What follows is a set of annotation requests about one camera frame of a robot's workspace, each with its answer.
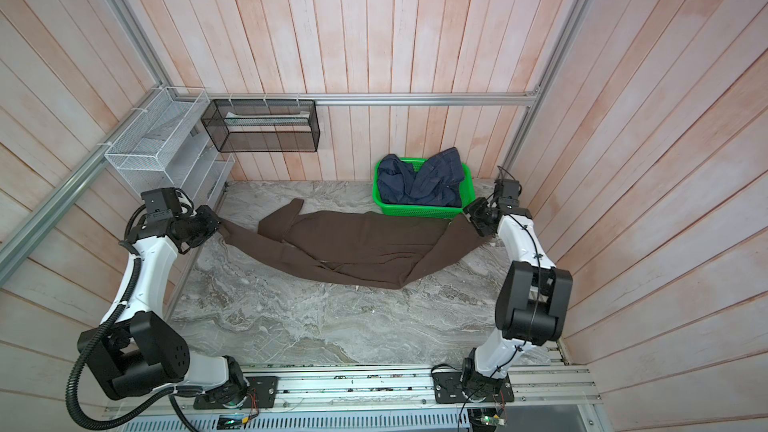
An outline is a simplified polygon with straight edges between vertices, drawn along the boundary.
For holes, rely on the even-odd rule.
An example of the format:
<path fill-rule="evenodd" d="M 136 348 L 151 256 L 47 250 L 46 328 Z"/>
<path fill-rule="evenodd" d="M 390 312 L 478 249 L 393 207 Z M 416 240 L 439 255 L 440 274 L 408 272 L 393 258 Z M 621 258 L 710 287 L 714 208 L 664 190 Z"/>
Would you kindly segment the brown trousers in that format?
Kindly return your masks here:
<path fill-rule="evenodd" d="M 459 262 L 487 242 L 462 215 L 451 220 L 374 212 L 303 214 L 293 199 L 253 231 L 222 219 L 226 244 L 294 277 L 401 289 Z"/>

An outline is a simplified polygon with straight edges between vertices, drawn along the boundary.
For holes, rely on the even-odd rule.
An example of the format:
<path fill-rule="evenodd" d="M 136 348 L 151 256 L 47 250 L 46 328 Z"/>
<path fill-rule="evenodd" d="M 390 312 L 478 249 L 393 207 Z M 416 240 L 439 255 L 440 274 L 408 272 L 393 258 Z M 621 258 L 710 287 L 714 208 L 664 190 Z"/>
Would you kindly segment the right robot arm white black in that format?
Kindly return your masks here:
<path fill-rule="evenodd" d="M 496 300 L 495 329 L 463 364 L 462 392 L 480 401 L 502 393 L 509 368 L 526 352 L 561 337 L 573 279 L 546 255 L 527 212 L 505 211 L 482 198 L 464 212 L 480 235 L 501 240 L 510 259 Z"/>

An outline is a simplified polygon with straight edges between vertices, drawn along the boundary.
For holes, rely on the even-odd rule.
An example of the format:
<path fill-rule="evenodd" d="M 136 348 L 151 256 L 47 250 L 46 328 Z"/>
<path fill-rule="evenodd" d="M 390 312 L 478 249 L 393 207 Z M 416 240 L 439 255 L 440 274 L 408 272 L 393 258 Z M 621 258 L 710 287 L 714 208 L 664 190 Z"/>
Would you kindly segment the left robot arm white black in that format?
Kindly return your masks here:
<path fill-rule="evenodd" d="M 177 257 L 202 245 L 219 227 L 206 205 L 148 211 L 129 219 L 121 246 L 129 253 L 118 294 L 100 324 L 82 333 L 77 349 L 105 395 L 143 397 L 164 387 L 224 407 L 241 405 L 248 382 L 230 356 L 194 353 L 163 318 L 167 279 Z"/>

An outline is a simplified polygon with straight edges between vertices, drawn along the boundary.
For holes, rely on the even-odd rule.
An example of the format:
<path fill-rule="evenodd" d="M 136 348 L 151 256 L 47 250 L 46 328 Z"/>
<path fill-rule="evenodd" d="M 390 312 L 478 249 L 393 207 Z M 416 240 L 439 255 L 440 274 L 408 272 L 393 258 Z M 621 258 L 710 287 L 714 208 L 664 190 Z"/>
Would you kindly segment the navy blue trousers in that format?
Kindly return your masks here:
<path fill-rule="evenodd" d="M 376 180 L 383 203 L 432 207 L 460 207 L 460 184 L 465 172 L 455 147 L 433 155 L 419 170 L 395 154 L 385 156 Z"/>

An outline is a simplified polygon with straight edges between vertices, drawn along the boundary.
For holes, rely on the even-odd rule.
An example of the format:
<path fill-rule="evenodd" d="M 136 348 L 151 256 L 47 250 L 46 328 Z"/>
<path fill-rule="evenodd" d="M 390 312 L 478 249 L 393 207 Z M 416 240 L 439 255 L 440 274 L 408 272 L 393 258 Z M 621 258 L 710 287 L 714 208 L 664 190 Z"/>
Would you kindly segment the green plastic basket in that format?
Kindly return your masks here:
<path fill-rule="evenodd" d="M 459 207 L 436 207 L 425 205 L 400 205 L 385 203 L 378 188 L 379 161 L 374 168 L 372 197 L 374 203 L 381 209 L 381 213 L 387 216 L 398 217 L 431 217 L 439 219 L 452 219 L 463 213 L 463 208 L 473 202 L 477 196 L 473 185 L 472 172 L 466 163 L 462 164 L 464 178 L 459 184 L 461 205 Z"/>

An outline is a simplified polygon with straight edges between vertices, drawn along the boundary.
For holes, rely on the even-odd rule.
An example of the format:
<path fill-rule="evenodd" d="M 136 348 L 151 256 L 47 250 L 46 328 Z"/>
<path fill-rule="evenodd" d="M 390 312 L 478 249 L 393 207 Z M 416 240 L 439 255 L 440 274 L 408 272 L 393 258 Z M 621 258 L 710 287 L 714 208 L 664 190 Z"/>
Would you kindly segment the black mesh wall basket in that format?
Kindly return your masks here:
<path fill-rule="evenodd" d="M 223 153 L 313 153 L 321 136 L 309 100 L 214 99 L 201 122 Z"/>

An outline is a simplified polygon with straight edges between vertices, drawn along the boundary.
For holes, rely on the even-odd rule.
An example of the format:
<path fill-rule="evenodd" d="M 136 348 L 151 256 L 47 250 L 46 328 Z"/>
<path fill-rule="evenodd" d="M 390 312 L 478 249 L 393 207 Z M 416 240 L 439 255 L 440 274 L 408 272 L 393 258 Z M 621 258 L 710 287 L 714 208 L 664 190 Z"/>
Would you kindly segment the aluminium mounting rail base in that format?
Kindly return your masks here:
<path fill-rule="evenodd" d="M 161 400 L 126 431 L 609 431 L 589 370 L 556 363 L 512 368 L 501 390 L 461 388 L 452 367 L 250 368 L 236 409 Z"/>

